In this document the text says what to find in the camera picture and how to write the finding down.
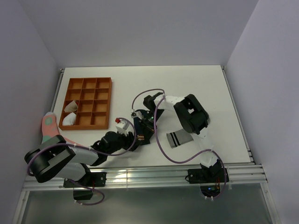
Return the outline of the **beige rolled sock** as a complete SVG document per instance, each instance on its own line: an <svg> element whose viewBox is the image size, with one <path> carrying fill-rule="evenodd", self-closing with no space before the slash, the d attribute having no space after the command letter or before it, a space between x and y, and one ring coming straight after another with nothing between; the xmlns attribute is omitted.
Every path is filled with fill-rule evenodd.
<svg viewBox="0 0 299 224"><path fill-rule="evenodd" d="M68 105L65 106L64 112L65 113L72 113L78 110L78 101L73 100Z"/></svg>

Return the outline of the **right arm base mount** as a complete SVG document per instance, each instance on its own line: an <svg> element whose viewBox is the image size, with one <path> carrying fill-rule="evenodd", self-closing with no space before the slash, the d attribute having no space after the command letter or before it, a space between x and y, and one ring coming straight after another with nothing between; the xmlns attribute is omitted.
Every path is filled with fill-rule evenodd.
<svg viewBox="0 0 299 224"><path fill-rule="evenodd" d="M229 181L227 169L218 159L217 162L210 167L203 165L200 168L189 169L185 180L189 184L208 184L201 186L201 193L208 198L219 196Z"/></svg>

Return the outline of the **orange compartment tray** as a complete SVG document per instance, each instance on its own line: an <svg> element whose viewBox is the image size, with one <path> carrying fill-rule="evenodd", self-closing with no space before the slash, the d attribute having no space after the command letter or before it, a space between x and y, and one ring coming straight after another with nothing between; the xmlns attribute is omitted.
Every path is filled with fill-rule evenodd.
<svg viewBox="0 0 299 224"><path fill-rule="evenodd" d="M107 130L109 127L110 103L112 95L110 77L71 78L68 83L59 121L63 131ZM63 126L63 119L69 114L64 108L71 101L78 101L75 124Z"/></svg>

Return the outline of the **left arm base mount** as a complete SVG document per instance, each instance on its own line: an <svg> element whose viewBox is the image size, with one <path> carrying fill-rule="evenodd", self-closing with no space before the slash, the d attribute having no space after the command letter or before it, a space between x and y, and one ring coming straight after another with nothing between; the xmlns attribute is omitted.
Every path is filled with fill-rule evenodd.
<svg viewBox="0 0 299 224"><path fill-rule="evenodd" d="M105 194L97 188L105 187L106 175L106 172L91 172L88 177L84 177L80 181L65 178L63 187L73 189L73 199L75 203L82 206L97 205L105 200ZM89 202L95 195L101 196L101 199L97 202Z"/></svg>

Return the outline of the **aluminium frame rail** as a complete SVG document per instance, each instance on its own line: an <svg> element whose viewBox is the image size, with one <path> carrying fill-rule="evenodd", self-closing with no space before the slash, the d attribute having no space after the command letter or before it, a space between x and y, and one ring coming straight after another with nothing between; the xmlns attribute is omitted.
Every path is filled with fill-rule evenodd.
<svg viewBox="0 0 299 224"><path fill-rule="evenodd" d="M161 166L143 168L91 168L92 172L105 172L106 183L103 189L129 189L154 187L183 187L189 169L200 166ZM227 165L230 185L267 183L262 165ZM38 183L34 177L26 176L23 191L65 190L62 178L53 178L45 183Z"/></svg>

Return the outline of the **pink green sock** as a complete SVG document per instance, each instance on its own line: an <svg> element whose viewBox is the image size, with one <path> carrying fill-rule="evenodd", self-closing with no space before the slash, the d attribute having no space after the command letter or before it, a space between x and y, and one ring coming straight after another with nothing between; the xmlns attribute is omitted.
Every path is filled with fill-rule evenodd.
<svg viewBox="0 0 299 224"><path fill-rule="evenodd" d="M41 130L43 135L42 143L45 143L51 138L60 135L56 115L53 112L47 112L43 116Z"/></svg>

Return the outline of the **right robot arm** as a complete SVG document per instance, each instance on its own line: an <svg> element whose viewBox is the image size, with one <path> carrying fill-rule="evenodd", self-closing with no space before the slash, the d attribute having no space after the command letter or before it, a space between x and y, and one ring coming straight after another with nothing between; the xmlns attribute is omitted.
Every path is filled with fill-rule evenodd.
<svg viewBox="0 0 299 224"><path fill-rule="evenodd" d="M207 137L207 128L210 121L209 114L193 94L186 97L175 97L166 95L163 89L154 96L148 95L144 98L145 107L153 111L153 128L157 145L163 156L175 164L184 164L199 157L199 163L205 167L202 170L203 179L212 182L218 177L218 170L215 165L220 164L224 168L224 163L220 156L213 150L213 145ZM191 158L184 161L171 159L163 150L157 134L157 112L159 110L173 111L176 113L183 130L190 135L194 142L202 149Z"/></svg>

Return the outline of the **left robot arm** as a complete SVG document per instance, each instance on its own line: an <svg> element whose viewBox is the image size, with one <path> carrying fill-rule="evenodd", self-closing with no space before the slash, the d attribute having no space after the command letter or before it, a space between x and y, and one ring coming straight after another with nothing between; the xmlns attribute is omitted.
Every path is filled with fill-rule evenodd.
<svg viewBox="0 0 299 224"><path fill-rule="evenodd" d="M98 166L109 156L119 156L117 151L132 149L136 134L109 131L90 147L71 144L62 135L56 135L38 148L29 151L24 160L28 165L28 175L34 176L39 183L54 177L74 180L79 186L90 183L91 172L88 166Z"/></svg>

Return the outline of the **grey striped sock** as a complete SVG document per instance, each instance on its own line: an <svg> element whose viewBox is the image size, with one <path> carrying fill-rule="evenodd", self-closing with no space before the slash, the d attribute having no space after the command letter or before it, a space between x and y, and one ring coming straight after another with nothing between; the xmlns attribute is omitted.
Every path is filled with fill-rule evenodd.
<svg viewBox="0 0 299 224"><path fill-rule="evenodd" d="M176 148L178 146L193 141L192 136L184 129L167 133L166 137L171 148Z"/></svg>

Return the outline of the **white rolled sock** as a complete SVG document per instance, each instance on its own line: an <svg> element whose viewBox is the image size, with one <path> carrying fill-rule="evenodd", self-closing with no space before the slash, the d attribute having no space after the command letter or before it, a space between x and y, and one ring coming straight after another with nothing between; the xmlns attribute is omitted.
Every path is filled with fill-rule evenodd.
<svg viewBox="0 0 299 224"><path fill-rule="evenodd" d="M62 121L63 126L72 126L75 124L76 121L76 114L75 113L69 113Z"/></svg>

